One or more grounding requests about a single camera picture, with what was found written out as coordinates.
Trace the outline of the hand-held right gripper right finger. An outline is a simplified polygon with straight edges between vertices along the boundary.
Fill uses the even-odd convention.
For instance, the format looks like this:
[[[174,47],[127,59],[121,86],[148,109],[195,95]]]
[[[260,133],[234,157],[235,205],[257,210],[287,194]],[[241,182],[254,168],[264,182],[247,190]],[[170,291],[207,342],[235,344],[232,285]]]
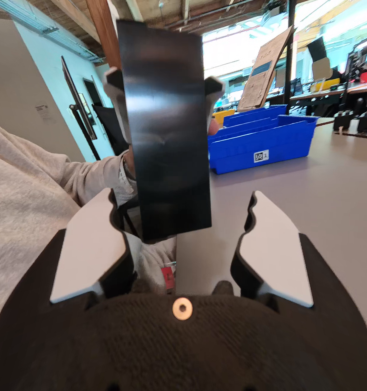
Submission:
[[[244,233],[231,262],[240,296],[273,295],[303,307],[314,301],[300,241],[292,220],[262,192],[251,195]]]

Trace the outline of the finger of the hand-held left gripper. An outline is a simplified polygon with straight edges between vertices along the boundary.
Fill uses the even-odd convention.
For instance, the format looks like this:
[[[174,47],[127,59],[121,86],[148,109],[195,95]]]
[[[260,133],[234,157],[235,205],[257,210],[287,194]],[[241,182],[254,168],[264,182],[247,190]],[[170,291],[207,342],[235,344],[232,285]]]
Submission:
[[[209,128],[212,120],[214,106],[216,102],[224,95],[224,93],[225,82],[220,81],[214,76],[209,76],[205,79],[205,109],[207,129]]]
[[[128,144],[131,144],[132,138],[128,121],[122,70],[119,70],[117,67],[110,67],[104,73],[104,91],[113,104],[124,140]]]

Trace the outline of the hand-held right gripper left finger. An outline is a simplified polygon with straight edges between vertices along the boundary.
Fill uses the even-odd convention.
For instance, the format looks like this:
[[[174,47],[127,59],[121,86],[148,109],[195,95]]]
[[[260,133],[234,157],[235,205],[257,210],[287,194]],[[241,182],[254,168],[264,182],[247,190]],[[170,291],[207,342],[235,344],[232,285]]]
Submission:
[[[69,221],[50,295],[60,303],[88,292],[112,298],[130,291],[134,262],[126,234],[115,221],[117,203],[103,189]]]

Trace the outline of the black rectangular panel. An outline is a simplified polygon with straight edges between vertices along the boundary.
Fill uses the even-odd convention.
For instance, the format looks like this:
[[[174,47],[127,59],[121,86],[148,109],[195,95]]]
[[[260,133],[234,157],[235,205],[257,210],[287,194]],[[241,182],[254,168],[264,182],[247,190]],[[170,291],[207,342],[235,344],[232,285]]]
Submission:
[[[117,21],[145,241],[211,227],[202,41]]]

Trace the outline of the person's left forearm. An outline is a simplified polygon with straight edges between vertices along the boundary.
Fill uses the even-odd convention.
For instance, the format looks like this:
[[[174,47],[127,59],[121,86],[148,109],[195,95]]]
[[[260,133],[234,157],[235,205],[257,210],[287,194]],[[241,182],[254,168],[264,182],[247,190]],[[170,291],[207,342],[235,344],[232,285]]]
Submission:
[[[105,188],[114,191],[118,206],[125,204],[138,193],[132,146],[93,163],[65,163],[60,185],[80,206]]]

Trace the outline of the yellow plastic bin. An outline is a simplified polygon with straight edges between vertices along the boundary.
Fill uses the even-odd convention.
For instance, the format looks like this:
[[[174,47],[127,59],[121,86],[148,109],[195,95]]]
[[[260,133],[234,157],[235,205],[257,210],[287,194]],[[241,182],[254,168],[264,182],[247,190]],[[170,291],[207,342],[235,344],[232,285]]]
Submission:
[[[324,80],[320,79],[318,82],[315,82],[313,85],[310,86],[310,92],[320,92],[325,90],[330,90],[332,86],[339,85],[340,84],[340,78],[335,79],[329,79]]]
[[[234,115],[234,114],[235,114],[235,109],[222,110],[222,111],[217,111],[217,112],[213,113],[212,117],[217,122],[219,128],[222,128],[223,123],[224,123],[224,118],[227,116]]]

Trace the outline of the black office chair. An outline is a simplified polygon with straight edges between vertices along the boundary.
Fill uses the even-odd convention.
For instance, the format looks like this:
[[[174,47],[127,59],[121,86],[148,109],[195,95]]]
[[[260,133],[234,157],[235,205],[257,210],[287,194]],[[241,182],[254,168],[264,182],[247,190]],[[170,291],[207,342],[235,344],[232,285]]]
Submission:
[[[105,129],[114,154],[116,156],[122,154],[129,148],[129,144],[123,137],[114,108],[107,108],[95,104],[93,104],[92,107]]]

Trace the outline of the black monitor on stand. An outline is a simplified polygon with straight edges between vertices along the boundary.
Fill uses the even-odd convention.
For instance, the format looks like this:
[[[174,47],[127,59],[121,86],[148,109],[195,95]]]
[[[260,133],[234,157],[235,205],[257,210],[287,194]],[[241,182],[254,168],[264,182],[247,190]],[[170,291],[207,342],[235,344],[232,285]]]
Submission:
[[[85,137],[87,144],[91,149],[94,158],[96,160],[100,160],[101,158],[97,152],[97,149],[93,144],[93,141],[97,139],[96,134],[93,130],[93,125],[90,122],[88,112],[84,108],[84,105],[80,99],[80,95],[69,73],[66,61],[63,56],[61,56],[61,63],[62,63],[62,69],[63,69],[65,81],[69,87],[69,90],[74,100],[74,104],[69,105],[69,109],[71,110],[73,116],[75,117],[75,120],[78,123],[83,133],[83,136]]]

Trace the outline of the cardboard sheet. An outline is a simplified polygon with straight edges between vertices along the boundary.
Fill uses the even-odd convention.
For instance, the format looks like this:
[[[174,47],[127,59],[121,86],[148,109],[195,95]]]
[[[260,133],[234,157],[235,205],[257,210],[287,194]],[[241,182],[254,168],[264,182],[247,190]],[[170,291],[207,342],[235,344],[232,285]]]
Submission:
[[[273,80],[275,66],[294,32],[290,26],[260,47],[252,72],[245,84],[237,112],[244,113],[264,106]]]

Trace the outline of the labelled blue plastic bin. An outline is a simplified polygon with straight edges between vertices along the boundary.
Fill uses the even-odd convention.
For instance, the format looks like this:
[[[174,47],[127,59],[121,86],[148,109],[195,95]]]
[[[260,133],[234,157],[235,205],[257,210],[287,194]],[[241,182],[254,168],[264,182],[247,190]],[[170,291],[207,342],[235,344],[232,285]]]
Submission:
[[[224,174],[307,157],[317,121],[278,115],[223,128],[208,137],[210,168]]]

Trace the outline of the wooden support beam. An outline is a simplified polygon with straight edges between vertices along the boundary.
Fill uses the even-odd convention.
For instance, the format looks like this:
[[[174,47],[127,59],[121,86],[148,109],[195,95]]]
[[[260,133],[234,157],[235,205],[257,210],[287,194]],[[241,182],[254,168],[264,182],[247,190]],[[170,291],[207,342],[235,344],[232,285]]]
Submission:
[[[119,43],[108,1],[87,0],[86,3],[109,66],[121,70]]]

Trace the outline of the red tag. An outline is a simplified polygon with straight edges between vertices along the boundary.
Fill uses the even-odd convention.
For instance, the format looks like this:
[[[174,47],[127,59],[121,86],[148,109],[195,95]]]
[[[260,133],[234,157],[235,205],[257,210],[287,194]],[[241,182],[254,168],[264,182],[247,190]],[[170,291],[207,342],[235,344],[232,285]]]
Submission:
[[[168,267],[163,267],[161,268],[165,284],[166,284],[166,290],[167,291],[172,291],[175,289],[175,276],[174,272],[172,270],[171,266]]]

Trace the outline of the black metal pole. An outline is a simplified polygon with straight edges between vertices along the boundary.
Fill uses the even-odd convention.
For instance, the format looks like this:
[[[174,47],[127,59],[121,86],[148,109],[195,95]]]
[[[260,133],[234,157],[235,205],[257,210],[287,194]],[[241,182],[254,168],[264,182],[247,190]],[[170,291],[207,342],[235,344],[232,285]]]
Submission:
[[[286,105],[286,115],[289,114],[290,110],[290,94],[291,94],[291,76],[292,76],[292,60],[293,60],[293,43],[294,43],[294,32],[295,32],[295,9],[297,1],[287,1],[288,11],[288,27],[291,28],[291,34],[287,41],[287,52],[286,52],[286,72],[285,72],[285,84],[284,84],[284,104]]]

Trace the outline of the person's grey sweatshirt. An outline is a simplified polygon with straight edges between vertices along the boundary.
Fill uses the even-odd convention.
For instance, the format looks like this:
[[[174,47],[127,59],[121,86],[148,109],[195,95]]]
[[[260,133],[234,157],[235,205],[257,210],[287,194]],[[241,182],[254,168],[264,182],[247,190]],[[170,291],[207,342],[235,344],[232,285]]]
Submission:
[[[83,207],[61,187],[64,154],[0,127],[0,312],[31,265]]]

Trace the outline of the black panel on stand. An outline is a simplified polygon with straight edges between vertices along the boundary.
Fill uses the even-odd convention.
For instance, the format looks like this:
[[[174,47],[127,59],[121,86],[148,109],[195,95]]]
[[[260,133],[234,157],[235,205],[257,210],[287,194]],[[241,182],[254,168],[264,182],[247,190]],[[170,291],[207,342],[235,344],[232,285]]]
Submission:
[[[312,57],[313,80],[315,82],[330,80],[333,76],[333,69],[327,57],[323,38],[314,40],[307,47]]]

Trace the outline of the wall notice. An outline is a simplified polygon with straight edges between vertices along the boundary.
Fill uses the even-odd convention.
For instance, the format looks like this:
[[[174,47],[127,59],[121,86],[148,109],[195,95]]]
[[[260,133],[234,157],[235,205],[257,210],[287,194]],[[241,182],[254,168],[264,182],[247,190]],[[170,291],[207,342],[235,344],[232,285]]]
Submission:
[[[35,105],[35,110],[37,111],[38,115],[42,119],[42,121],[45,124],[48,125],[54,125],[56,124],[56,120],[54,116],[51,114],[50,108],[46,104],[38,104]]]

